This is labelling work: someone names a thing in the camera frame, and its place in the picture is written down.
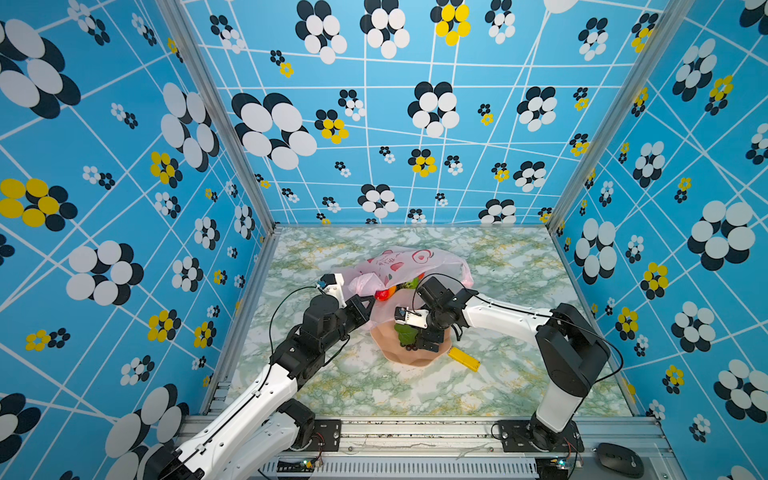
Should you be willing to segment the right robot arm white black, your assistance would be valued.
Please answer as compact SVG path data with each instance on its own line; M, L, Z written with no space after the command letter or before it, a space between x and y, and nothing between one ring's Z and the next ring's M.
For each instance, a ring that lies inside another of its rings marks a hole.
M605 380L611 347L574 306L554 309L524 307L481 295L463 287L452 290L438 275L428 275L414 296L423 305L396 309L396 322L418 330L418 348L432 349L437 334L460 334L477 328L513 337L538 349L549 378L548 387L526 427L536 450L552 451L568 444L566 432L592 387Z

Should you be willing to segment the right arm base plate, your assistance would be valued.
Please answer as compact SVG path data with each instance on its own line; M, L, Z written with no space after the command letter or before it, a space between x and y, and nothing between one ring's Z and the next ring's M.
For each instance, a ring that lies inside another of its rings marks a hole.
M570 421L555 433L530 420L499 420L491 426L491 436L500 441L505 453L582 453L584 444L578 426Z

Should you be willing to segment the green crinkled fruit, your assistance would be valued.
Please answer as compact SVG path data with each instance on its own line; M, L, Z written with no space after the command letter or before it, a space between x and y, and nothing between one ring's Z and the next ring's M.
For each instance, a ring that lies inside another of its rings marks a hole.
M415 289L418 286L419 282L420 282L420 278L417 277L410 281L404 282L403 287L407 289Z

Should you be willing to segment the pink translucent plastic bag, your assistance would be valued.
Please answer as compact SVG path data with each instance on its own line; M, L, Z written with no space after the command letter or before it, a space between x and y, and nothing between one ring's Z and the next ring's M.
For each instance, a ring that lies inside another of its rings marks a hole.
M469 265L463 258L439 249L396 246L344 269L341 272L343 292L346 298L371 296L430 273L447 274L464 287L474 285Z

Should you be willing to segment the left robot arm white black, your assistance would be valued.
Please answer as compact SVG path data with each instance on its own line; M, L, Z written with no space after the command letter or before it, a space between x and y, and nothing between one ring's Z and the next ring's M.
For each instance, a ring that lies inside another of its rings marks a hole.
M370 320L376 299L320 293L249 389L175 450L139 464L140 479L247 479L275 455L311 442L315 414L296 393L330 362L328 352Z

